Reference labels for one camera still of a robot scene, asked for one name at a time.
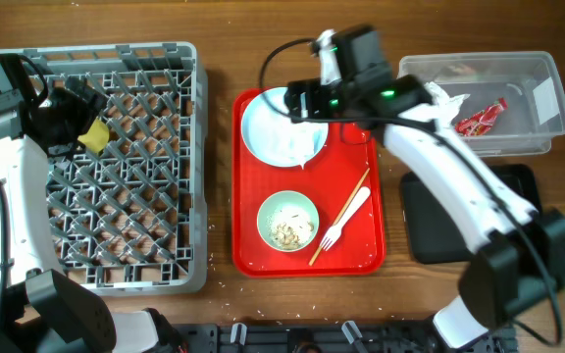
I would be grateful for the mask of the red snack wrapper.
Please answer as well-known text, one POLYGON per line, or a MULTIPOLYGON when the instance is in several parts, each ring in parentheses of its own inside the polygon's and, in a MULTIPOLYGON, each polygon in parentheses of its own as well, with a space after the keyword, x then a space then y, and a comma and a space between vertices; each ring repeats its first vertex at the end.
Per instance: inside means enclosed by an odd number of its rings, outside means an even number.
POLYGON ((488 133, 495 125, 496 119, 508 105, 504 98, 498 98, 493 104, 475 113, 468 119, 458 122, 454 129, 461 136, 481 136, 488 133))

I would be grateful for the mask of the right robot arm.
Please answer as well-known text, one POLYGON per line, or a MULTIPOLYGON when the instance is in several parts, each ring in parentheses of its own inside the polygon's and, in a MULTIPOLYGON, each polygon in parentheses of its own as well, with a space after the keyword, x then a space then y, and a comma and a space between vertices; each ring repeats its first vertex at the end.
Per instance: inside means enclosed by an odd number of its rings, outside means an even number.
POLYGON ((436 335, 462 350, 518 322, 544 299, 563 339, 557 294, 565 288, 565 218, 539 212, 441 123, 441 110, 414 76, 292 81, 283 102, 296 123, 382 127, 386 149, 419 178, 452 219, 472 257, 458 295, 434 314, 436 335))

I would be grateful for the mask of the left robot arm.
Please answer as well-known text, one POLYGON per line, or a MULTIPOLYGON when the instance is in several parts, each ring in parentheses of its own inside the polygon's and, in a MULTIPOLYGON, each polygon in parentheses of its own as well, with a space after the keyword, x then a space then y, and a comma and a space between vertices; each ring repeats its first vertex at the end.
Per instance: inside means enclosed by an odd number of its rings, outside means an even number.
POLYGON ((48 224, 47 149, 86 133, 105 102, 77 81, 37 93, 24 74, 0 74, 0 352, 187 349, 153 309, 110 313, 62 273, 48 224))

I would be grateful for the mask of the yellow plastic cup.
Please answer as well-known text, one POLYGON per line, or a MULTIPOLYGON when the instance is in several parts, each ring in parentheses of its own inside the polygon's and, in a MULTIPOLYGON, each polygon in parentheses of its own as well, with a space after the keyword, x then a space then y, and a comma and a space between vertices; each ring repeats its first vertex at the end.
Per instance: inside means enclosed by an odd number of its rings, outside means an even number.
POLYGON ((95 120, 86 134, 80 135, 77 141, 87 150, 99 154, 108 144, 110 132, 108 127, 100 120, 95 120))

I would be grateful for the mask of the white napkin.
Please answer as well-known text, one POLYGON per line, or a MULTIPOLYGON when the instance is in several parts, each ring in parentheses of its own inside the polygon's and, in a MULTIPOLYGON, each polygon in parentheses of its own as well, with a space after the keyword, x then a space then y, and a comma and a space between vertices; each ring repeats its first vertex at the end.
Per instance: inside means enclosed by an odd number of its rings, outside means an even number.
MULTIPOLYGON (((433 103, 420 104, 398 115, 398 118, 427 122, 437 119, 443 126, 451 126, 462 104, 470 98, 468 93, 450 96, 435 82, 424 84, 433 103)), ((250 145, 255 157, 275 167, 304 168, 326 143, 327 124, 294 124, 289 118, 274 112, 259 95, 251 113, 250 127, 246 129, 244 143, 250 145)))

